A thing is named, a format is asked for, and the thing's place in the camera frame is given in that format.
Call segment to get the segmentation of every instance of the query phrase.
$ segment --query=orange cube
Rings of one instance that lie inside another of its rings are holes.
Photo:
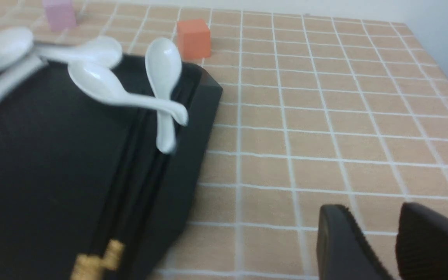
[[[210,57],[210,29],[201,18],[177,22],[177,47],[184,60]]]

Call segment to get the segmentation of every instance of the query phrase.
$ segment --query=white grout line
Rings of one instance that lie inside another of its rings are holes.
[[[304,233],[300,230],[300,227],[302,226],[302,209],[300,208],[300,202],[297,195],[297,192],[295,191],[295,188],[297,188],[297,183],[295,180],[295,174],[293,172],[293,161],[291,160],[291,146],[290,146],[290,138],[288,135],[287,125],[286,125],[286,114],[285,114],[285,108],[284,108],[284,100],[283,100],[283,92],[281,90],[281,77],[279,74],[279,62],[278,62],[278,52],[276,47],[276,29],[274,27],[274,15],[271,16],[271,28],[272,28],[272,39],[273,39],[273,45],[274,45],[274,58],[276,63],[276,78],[278,83],[278,89],[279,89],[279,103],[281,108],[281,119],[283,124],[283,135],[285,138],[285,151],[286,151],[286,157],[288,162],[288,173],[290,177],[290,187],[292,188],[292,200],[293,200],[293,208],[295,213],[295,222],[297,224],[297,238],[298,238],[298,244],[300,246],[300,257],[302,260],[302,267],[304,269],[304,274],[307,277],[312,271],[312,261],[310,260],[308,249],[307,249],[307,243]]]

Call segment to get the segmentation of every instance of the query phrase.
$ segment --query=pink cube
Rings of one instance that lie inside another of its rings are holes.
[[[42,5],[52,31],[62,31],[77,26],[72,0],[42,0]]]

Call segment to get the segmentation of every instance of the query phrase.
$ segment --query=ceramic spoon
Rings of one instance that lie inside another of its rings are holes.
[[[47,62],[39,57],[30,55],[2,73],[0,75],[0,102],[15,87],[46,65]]]
[[[110,69],[117,66],[122,59],[121,44],[112,37],[103,36],[74,47],[37,45],[34,52],[52,61],[69,64],[75,60],[81,60]]]
[[[174,43],[167,38],[157,38],[148,46],[144,58],[146,75],[155,97],[170,100],[181,76],[182,61]],[[176,148],[176,131],[170,115],[157,112],[157,148],[164,154]]]
[[[12,27],[0,31],[0,72],[30,52],[34,35],[26,27]]]
[[[69,64],[68,72],[75,85],[98,102],[113,106],[161,110],[171,115],[182,126],[188,123],[188,111],[182,104],[128,93],[114,73],[106,67],[77,60]]]

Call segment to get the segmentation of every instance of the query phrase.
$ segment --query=black tray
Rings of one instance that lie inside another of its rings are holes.
[[[152,95],[144,58],[114,73]],[[172,155],[155,146],[156,113],[110,107],[50,63],[0,104],[0,280],[70,278],[78,254],[126,245],[107,278],[142,280],[182,232],[222,88],[184,63],[172,99],[188,109]]]

